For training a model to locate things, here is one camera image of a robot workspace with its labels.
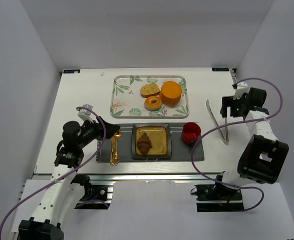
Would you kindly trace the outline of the brown chocolate croissant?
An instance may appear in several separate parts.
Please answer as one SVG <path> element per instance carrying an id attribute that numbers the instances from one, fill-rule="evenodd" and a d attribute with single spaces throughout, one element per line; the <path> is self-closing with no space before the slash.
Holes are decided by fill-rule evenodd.
<path id="1" fill-rule="evenodd" d="M 136 153 L 146 156 L 151 148 L 153 148 L 151 139 L 146 133 L 143 133 L 136 141 Z"/>

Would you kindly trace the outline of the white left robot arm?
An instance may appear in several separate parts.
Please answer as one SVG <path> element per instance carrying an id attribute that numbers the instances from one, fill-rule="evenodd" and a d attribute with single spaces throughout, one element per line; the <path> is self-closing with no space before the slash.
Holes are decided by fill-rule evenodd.
<path id="1" fill-rule="evenodd" d="M 77 173 L 84 158 L 83 148 L 94 140 L 111 139 L 119 125 L 103 119 L 69 121 L 63 126 L 62 140 L 57 145 L 54 170 L 49 186 L 28 220 L 19 224 L 21 240 L 62 240 L 63 221 L 80 199 L 88 194 L 90 179 Z"/>

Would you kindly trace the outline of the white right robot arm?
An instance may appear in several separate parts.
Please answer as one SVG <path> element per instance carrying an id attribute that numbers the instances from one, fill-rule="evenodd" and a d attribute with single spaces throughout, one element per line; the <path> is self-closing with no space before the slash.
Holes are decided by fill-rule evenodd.
<path id="1" fill-rule="evenodd" d="M 269 111 L 263 107 L 266 97 L 265 90 L 239 86 L 233 96 L 222 98 L 221 116 L 227 117 L 227 108 L 230 108 L 230 116 L 242 117 L 250 133 L 237 167 L 216 177 L 231 189 L 252 182 L 275 183 L 288 154 L 288 144 L 278 140 L 267 119 Z"/>

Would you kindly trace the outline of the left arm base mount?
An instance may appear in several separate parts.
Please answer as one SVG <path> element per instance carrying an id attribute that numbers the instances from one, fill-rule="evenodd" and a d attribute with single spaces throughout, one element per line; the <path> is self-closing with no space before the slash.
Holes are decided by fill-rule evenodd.
<path id="1" fill-rule="evenodd" d="M 112 183 L 92 181 L 87 175 L 77 175 L 72 183 L 79 184 L 85 191 L 75 209 L 107 210 L 109 208 L 113 194 Z"/>

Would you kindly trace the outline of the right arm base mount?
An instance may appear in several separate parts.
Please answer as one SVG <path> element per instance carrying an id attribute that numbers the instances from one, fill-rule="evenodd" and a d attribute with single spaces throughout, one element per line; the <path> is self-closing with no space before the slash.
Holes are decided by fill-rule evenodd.
<path id="1" fill-rule="evenodd" d="M 191 189 L 190 194 L 196 197 L 198 213 L 244 211 L 241 191 L 221 184 L 198 184 Z"/>

